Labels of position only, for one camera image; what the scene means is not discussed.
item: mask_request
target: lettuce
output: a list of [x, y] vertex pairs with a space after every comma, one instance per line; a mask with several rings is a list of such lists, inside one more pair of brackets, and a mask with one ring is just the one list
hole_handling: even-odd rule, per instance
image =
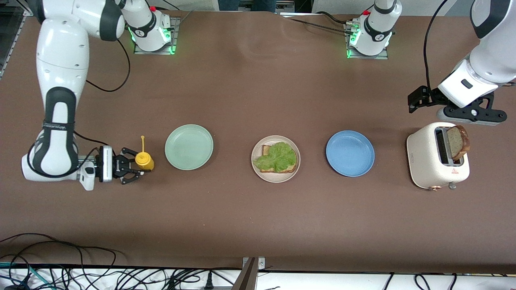
[[274, 168], [275, 172], [286, 170], [297, 162], [296, 153], [284, 142], [276, 143], [269, 148], [269, 154], [263, 155], [253, 163], [260, 170]]

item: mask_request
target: yellow container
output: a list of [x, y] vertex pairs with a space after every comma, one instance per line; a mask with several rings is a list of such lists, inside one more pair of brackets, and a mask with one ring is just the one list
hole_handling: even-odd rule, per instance
[[154, 160], [149, 153], [145, 152], [145, 136], [141, 137], [141, 152], [136, 154], [135, 162], [142, 170], [153, 170]]

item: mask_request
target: table surface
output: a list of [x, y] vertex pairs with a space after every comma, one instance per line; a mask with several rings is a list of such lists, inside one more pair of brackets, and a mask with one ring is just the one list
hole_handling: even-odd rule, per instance
[[[303, 19], [333, 25], [322, 15]], [[346, 58], [339, 33], [279, 15], [193, 12], [175, 55], [131, 54], [130, 81], [117, 92], [85, 86], [76, 130], [117, 150], [139, 150], [145, 135], [156, 163], [136, 183], [97, 183], [86, 192], [78, 182], [30, 182], [20, 172], [43, 119], [35, 70], [40, 25], [28, 18], [0, 81], [1, 237], [46, 233], [123, 251], [117, 264], [129, 265], [235, 267], [259, 255], [288, 270], [514, 270], [513, 88], [496, 92], [505, 123], [466, 126], [471, 174], [457, 190], [428, 192], [411, 182], [405, 140], [437, 121], [437, 108], [407, 108], [407, 95], [425, 82], [428, 21], [401, 17], [389, 60], [363, 60]], [[122, 42], [132, 49], [127, 33]], [[432, 84], [477, 43], [468, 18], [438, 18], [428, 46]], [[91, 39], [90, 50], [88, 79], [116, 87], [127, 72], [120, 46]], [[190, 123], [211, 132], [215, 149], [202, 168], [181, 171], [168, 164], [164, 144]], [[368, 174], [346, 178], [328, 165], [326, 143], [342, 130], [372, 142]], [[299, 147], [302, 164], [288, 182], [264, 182], [251, 168], [251, 150], [269, 135]], [[79, 145], [83, 154], [96, 146]], [[35, 240], [20, 238], [0, 251]], [[78, 263], [76, 252], [61, 248], [32, 253], [32, 261]], [[110, 261], [92, 255], [86, 263]]]

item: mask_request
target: jeans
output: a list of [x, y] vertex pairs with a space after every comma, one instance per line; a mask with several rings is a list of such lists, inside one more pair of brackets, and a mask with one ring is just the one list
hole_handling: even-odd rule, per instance
[[[219, 0], [220, 11], [237, 11], [240, 0]], [[276, 12], [276, 0], [254, 0], [251, 11]]]

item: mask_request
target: bread slice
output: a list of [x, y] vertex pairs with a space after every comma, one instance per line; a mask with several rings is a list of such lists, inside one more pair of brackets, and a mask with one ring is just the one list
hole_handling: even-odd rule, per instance
[[470, 139], [467, 136], [466, 129], [457, 125], [448, 129], [448, 143], [450, 145], [451, 157], [454, 161], [458, 161], [470, 149]]
[[[270, 149], [269, 145], [263, 145], [262, 146], [262, 155], [269, 155], [269, 149]], [[262, 173], [292, 173], [292, 172], [294, 172], [294, 170], [296, 170], [296, 166], [297, 166], [297, 163], [289, 166], [287, 169], [285, 169], [281, 172], [274, 172], [274, 168], [270, 168], [267, 170], [260, 169], [260, 172], [262, 172]]]

